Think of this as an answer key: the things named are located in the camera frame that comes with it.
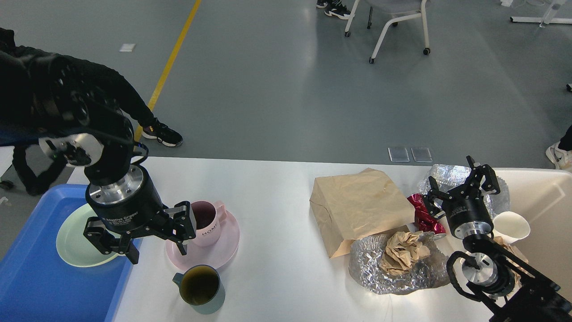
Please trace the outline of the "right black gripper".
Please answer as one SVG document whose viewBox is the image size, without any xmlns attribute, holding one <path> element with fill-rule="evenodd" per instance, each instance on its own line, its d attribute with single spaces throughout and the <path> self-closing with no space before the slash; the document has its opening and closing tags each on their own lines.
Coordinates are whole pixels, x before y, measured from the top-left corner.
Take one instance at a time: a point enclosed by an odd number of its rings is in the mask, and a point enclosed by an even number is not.
<svg viewBox="0 0 572 322">
<path fill-rule="evenodd" d="M 477 164 L 470 155 L 466 159 L 471 169 L 466 178 L 466 192 L 440 191 L 436 179 L 429 176 L 430 189 L 423 195 L 428 214 L 436 220 L 446 216 L 455 238 L 490 234 L 494 225 L 481 191 L 484 191 L 484 195 L 498 195 L 501 192 L 496 173 L 490 165 Z M 442 201 L 441 208 L 435 203 L 436 199 Z"/>
</svg>

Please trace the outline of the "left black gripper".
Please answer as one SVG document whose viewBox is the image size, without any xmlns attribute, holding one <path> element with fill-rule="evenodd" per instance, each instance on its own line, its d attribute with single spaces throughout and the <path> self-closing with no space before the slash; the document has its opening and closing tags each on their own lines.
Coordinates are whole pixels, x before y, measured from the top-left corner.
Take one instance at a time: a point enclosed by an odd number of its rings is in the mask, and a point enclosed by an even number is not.
<svg viewBox="0 0 572 322">
<path fill-rule="evenodd" d="M 126 175 L 111 185 L 88 185 L 85 196 L 96 216 L 87 219 L 83 235 L 101 254 L 122 254 L 135 265 L 139 251 L 132 238 L 170 240 L 181 255 L 187 255 L 189 240 L 196 238 L 191 203 L 184 200 L 166 208 L 149 173 L 140 165 L 131 165 Z"/>
</svg>

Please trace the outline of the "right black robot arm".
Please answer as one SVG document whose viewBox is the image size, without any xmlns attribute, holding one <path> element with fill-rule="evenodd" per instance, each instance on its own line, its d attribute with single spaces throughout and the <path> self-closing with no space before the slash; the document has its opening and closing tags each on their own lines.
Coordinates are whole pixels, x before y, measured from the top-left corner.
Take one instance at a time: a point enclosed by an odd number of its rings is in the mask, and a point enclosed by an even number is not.
<svg viewBox="0 0 572 322">
<path fill-rule="evenodd" d="M 429 214 L 445 217 L 453 237 L 464 250 L 454 251 L 446 263 L 452 287 L 472 301 L 482 302 L 492 322 L 569 322 L 571 303 L 559 294 L 560 286 L 509 252 L 493 239 L 494 222 L 485 195 L 501 192 L 490 165 L 468 156 L 470 173 L 449 191 L 441 191 L 428 177 L 422 196 Z"/>
</svg>

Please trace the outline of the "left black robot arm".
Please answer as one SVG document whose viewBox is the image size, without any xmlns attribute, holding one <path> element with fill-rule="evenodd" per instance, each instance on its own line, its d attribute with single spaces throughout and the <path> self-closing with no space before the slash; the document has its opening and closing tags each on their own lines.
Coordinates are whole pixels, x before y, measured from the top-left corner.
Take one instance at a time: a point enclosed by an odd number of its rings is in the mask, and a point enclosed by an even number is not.
<svg viewBox="0 0 572 322">
<path fill-rule="evenodd" d="M 83 235 L 100 253 L 137 264 L 133 240 L 157 236 L 187 254 L 197 235 L 191 204 L 163 204 L 142 166 L 148 148 L 134 140 L 117 102 L 88 86 L 65 57 L 1 53 L 1 145 L 34 143 L 51 158 L 62 154 L 69 165 L 84 167 L 95 216 Z"/>
</svg>

